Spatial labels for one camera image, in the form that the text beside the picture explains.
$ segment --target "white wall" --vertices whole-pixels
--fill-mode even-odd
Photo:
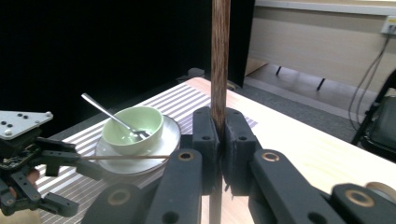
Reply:
[[[357,86],[384,45],[386,36],[380,30],[386,16],[381,14],[396,15],[396,7],[374,15],[322,9],[255,7],[249,57]],[[379,90],[395,68],[393,37],[370,90]]]

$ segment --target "wooden stick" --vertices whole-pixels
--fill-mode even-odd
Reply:
[[[142,160],[142,159],[169,159],[169,156],[89,156],[81,157],[82,160]]]
[[[211,60],[211,117],[215,122],[220,140],[220,158],[224,146],[224,123],[226,109],[228,55],[230,36],[231,0],[212,0],[212,60]],[[209,223],[221,222],[222,174],[217,161],[216,186],[209,197]]]

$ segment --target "table surface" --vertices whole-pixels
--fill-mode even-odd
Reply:
[[[139,105],[158,108],[179,124],[183,134],[191,134],[192,112],[210,105],[210,82],[196,77]],[[396,164],[390,161],[232,91],[227,91],[227,107],[244,114],[263,148],[283,153],[307,181],[318,189],[331,193],[332,187],[337,184],[353,183],[365,186],[370,182],[380,182],[396,189],[396,179],[390,173],[396,170]],[[105,122],[106,119],[64,141],[76,144],[77,151],[82,156],[93,155]],[[56,178],[44,176],[44,166],[37,167],[41,174],[37,181],[38,190],[43,195],[51,191],[79,203],[78,214],[74,217],[60,217],[40,211],[42,221],[43,223],[79,223],[86,209],[95,197],[109,186],[109,183],[126,181],[144,187],[161,176],[163,168],[164,166],[146,175],[110,175],[111,177],[95,181],[77,174],[73,167],[63,167]],[[247,204],[247,197],[232,198],[229,191],[224,192],[222,223],[253,223]],[[208,223],[208,210],[208,196],[204,196],[202,223]]]

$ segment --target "bowl rim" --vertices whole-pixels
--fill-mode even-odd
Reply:
[[[159,109],[157,109],[156,107],[153,107],[153,106],[149,106],[149,105],[134,105],[134,106],[130,106],[130,107],[127,107],[127,108],[124,108],[124,109],[118,111],[115,114],[115,116],[117,116],[119,113],[125,112],[127,110],[131,110],[131,109],[134,109],[134,108],[149,108],[149,109],[153,109],[154,111],[158,112],[158,114],[161,115],[161,122],[160,122],[160,125],[157,127],[157,129],[155,129],[155,131],[149,137],[147,137],[145,139],[142,139],[142,140],[140,140],[138,142],[124,143],[124,144],[114,143],[113,141],[109,141],[109,139],[106,138],[106,135],[104,134],[105,128],[108,126],[107,124],[110,121],[111,122],[116,122],[115,120],[112,120],[112,118],[108,118],[106,123],[104,124],[104,126],[102,128],[102,131],[101,131],[101,137],[104,139],[104,141],[106,141],[108,144],[110,144],[112,146],[115,146],[115,147],[137,146],[137,145],[145,144],[149,139],[151,139],[153,136],[155,136],[158,131],[161,130],[161,128],[163,127],[163,120],[164,120],[163,113]]]

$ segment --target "green bowl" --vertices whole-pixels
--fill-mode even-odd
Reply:
[[[109,119],[102,130],[102,138],[121,155],[148,155],[148,148],[160,140],[163,134],[163,114],[151,106],[133,106],[121,110],[115,116],[135,130],[148,131],[151,135],[136,141],[129,130]]]

